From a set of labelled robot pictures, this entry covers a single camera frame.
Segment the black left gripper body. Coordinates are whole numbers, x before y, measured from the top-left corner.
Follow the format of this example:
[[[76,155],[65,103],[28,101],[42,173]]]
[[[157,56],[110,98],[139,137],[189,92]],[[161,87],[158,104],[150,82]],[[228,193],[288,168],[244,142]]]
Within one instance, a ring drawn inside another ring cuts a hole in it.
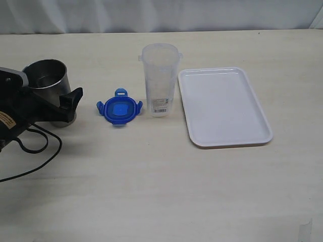
[[[12,141],[33,123],[29,87],[19,87],[19,77],[12,69],[1,67],[1,141]]]

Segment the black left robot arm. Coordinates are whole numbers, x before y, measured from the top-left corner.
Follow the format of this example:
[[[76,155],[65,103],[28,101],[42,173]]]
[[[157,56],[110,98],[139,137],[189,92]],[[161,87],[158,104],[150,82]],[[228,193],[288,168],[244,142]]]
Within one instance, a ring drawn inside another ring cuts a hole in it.
[[[24,72],[1,67],[1,149],[35,122],[65,122],[74,119],[83,89],[59,96],[56,106],[28,87]]]

